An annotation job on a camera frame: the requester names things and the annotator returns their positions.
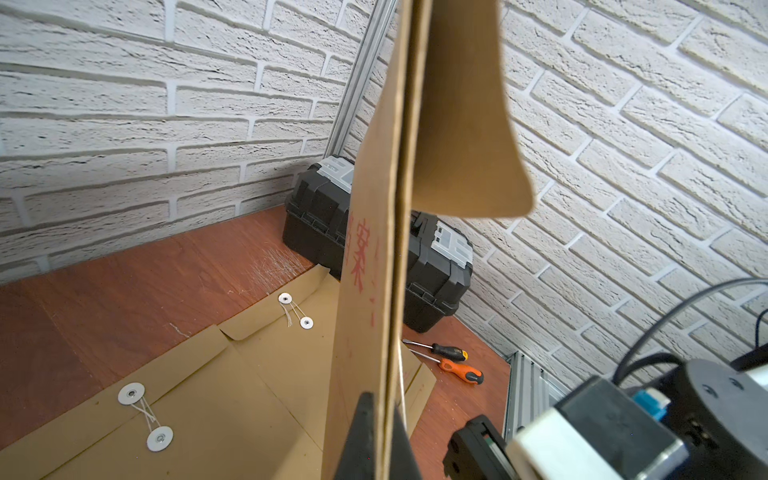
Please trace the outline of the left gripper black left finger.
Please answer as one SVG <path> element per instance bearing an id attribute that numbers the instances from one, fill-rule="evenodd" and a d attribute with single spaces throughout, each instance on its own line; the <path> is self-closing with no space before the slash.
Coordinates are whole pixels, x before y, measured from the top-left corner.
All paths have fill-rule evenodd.
<path id="1" fill-rule="evenodd" d="M 374 396 L 363 392 L 356 405 L 334 480 L 373 480 L 375 477 Z"/>

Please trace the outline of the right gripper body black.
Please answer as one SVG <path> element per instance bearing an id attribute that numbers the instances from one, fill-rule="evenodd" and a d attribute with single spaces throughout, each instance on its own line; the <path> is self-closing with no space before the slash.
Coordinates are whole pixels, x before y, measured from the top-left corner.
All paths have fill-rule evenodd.
<path id="1" fill-rule="evenodd" d="M 452 434 L 443 459 L 444 474 L 450 479 L 515 479 L 505 448 L 493 423 L 479 415 Z"/>

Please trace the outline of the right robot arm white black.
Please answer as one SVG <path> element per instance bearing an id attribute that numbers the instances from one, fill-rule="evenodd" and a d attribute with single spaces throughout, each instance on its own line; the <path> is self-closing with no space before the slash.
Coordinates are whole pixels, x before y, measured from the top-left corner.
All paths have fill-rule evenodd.
<path id="1" fill-rule="evenodd" d="M 767 348 L 729 364 L 633 344 L 510 440 L 484 416 L 456 431 L 452 479 L 763 479 Z"/>

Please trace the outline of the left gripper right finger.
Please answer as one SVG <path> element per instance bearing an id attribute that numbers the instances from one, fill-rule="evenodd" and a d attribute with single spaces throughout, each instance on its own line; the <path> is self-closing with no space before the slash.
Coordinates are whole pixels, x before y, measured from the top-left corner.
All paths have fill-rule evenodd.
<path id="1" fill-rule="evenodd" d="M 399 413 L 395 414 L 393 420 L 389 479 L 422 479 L 421 472 L 411 448 L 407 430 Z"/>

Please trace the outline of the brown kraft file bag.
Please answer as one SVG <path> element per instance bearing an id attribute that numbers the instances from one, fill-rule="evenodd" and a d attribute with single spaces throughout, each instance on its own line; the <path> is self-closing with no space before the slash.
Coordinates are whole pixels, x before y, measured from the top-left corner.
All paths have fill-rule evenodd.
<path id="1" fill-rule="evenodd" d="M 316 265 L 219 325 L 322 447 L 340 282 Z"/>

